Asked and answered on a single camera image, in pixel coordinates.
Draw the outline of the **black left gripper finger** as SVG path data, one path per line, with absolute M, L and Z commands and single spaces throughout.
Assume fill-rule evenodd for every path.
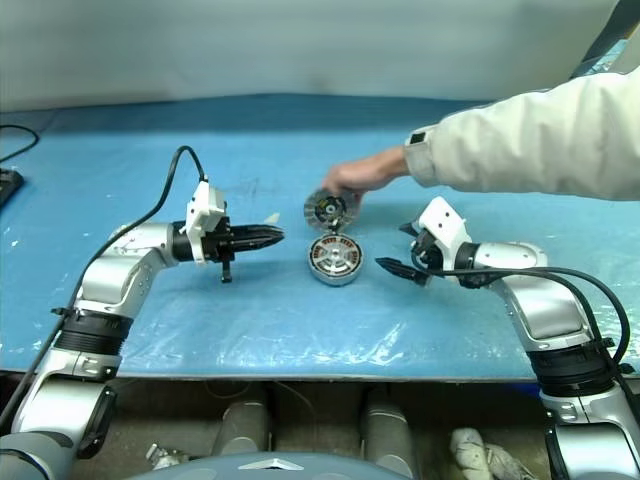
M 233 227 L 233 235 L 237 240 L 282 240 L 284 231 L 274 225 L 250 224 Z
M 270 247 L 282 241 L 284 237 L 282 235 L 267 236 L 258 235 L 250 237 L 237 237 L 234 239 L 234 251 L 246 252 L 260 250 Z

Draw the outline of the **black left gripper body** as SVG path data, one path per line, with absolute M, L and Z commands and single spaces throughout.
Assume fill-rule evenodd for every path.
M 222 283 L 232 282 L 231 262 L 235 259 L 233 241 L 234 235 L 229 222 L 220 222 L 213 231 L 207 232 L 202 239 L 205 260 L 222 265 Z

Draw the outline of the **person bare hand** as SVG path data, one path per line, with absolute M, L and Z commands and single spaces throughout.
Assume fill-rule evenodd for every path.
M 396 177 L 397 166 L 402 166 L 402 159 L 393 152 L 337 164 L 329 169 L 322 187 L 333 194 L 344 191 L 363 194 L 378 190 Z

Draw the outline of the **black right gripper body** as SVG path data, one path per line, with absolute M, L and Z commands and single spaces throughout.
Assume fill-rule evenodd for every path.
M 443 267 L 443 255 L 436 245 L 435 237 L 423 229 L 411 244 L 411 260 L 417 273 L 414 282 L 426 286 L 433 272 L 440 272 Z

